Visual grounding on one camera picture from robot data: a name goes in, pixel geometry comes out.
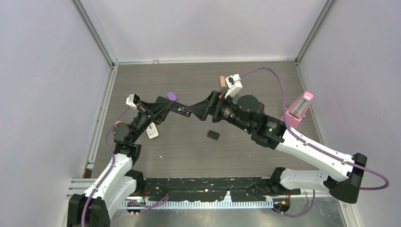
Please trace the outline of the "beige remote control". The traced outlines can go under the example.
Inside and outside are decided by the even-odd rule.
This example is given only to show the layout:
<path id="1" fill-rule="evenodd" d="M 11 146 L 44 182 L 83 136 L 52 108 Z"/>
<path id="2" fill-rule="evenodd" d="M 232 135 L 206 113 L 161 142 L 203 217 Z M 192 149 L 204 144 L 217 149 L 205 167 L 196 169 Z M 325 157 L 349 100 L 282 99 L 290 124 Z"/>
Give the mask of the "beige remote control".
<path id="1" fill-rule="evenodd" d="M 150 125 L 146 128 L 146 133 L 149 139 L 154 139 L 159 136 L 156 125 L 151 122 Z"/>

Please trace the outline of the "black battery cover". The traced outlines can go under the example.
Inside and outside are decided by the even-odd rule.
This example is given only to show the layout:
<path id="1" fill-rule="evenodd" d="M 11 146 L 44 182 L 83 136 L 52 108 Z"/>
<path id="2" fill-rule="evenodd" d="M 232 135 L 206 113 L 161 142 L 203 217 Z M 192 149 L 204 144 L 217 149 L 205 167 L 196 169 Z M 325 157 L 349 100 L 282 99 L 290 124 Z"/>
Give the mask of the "black battery cover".
<path id="1" fill-rule="evenodd" d="M 210 139 L 213 139 L 213 140 L 218 140 L 220 137 L 220 134 L 216 131 L 209 130 L 207 132 L 207 137 Z"/>

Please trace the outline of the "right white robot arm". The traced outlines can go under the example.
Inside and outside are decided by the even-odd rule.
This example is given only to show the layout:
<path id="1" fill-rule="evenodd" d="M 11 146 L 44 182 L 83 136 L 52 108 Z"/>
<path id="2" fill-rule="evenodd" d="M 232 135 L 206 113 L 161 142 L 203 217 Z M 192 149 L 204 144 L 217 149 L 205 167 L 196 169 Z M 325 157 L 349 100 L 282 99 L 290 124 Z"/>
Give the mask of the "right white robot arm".
<path id="1" fill-rule="evenodd" d="M 213 122 L 224 120 L 251 136 L 256 144 L 293 155 L 317 168 L 317 170 L 292 170 L 277 167 L 270 177 L 270 189 L 282 194 L 293 189 L 309 189 L 329 193 L 346 203 L 357 202 L 364 171 L 347 165 L 365 166 L 363 154 L 342 154 L 310 140 L 301 133 L 290 130 L 283 121 L 264 113 L 264 104 L 252 95 L 245 95 L 236 103 L 223 93 L 212 91 L 204 100 L 189 107 L 192 114 L 204 121 L 208 116 Z"/>

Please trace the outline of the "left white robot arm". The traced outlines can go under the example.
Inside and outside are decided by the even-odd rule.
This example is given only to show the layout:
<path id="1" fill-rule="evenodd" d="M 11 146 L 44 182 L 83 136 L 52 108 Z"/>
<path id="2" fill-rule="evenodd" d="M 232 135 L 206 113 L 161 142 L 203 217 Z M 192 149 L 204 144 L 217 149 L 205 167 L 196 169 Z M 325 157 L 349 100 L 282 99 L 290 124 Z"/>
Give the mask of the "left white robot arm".
<path id="1" fill-rule="evenodd" d="M 169 99 L 143 102 L 138 95 L 131 94 L 127 105 L 138 114 L 131 123 L 117 120 L 109 129 L 115 143 L 111 160 L 90 187 L 71 196 L 66 220 L 68 227 L 109 227 L 127 197 L 131 194 L 139 196 L 145 190 L 143 173 L 132 168 L 141 151 L 136 140 L 150 124 L 162 123 L 174 103 Z"/>

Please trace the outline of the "purple plastic toy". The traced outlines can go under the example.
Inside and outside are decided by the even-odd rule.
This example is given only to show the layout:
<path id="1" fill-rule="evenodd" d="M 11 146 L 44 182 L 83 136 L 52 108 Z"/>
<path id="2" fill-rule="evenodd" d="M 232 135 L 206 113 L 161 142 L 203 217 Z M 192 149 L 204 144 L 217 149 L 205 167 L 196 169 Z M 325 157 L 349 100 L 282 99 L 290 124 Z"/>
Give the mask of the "purple plastic toy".
<path id="1" fill-rule="evenodd" d="M 167 93 L 166 96 L 171 101 L 176 101 L 177 100 L 177 95 L 174 92 L 170 91 L 170 92 Z"/>

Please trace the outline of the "pink metronome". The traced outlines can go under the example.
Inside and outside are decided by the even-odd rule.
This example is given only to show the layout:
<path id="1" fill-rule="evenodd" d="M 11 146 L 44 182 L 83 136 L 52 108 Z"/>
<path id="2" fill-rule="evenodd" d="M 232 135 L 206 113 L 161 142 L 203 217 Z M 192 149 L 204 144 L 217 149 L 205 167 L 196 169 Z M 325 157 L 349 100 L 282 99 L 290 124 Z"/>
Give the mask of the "pink metronome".
<path id="1" fill-rule="evenodd" d="M 305 117 L 305 113 L 309 109 L 313 97 L 312 93 L 304 92 L 289 108 L 285 108 L 285 114 L 280 117 L 280 120 L 284 121 L 285 116 L 289 126 L 296 129 Z"/>

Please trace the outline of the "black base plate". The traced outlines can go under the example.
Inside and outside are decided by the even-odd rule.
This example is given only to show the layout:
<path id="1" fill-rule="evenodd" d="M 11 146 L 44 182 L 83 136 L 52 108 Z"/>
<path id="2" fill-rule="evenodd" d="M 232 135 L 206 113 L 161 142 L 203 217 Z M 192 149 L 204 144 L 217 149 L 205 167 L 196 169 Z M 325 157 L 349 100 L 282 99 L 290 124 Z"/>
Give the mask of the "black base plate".
<path id="1" fill-rule="evenodd" d="M 147 178 L 145 183 L 152 201 L 167 196 L 173 202 L 215 202 L 229 195 L 233 202 L 244 202 L 300 194 L 300 189 L 288 190 L 263 177 Z"/>

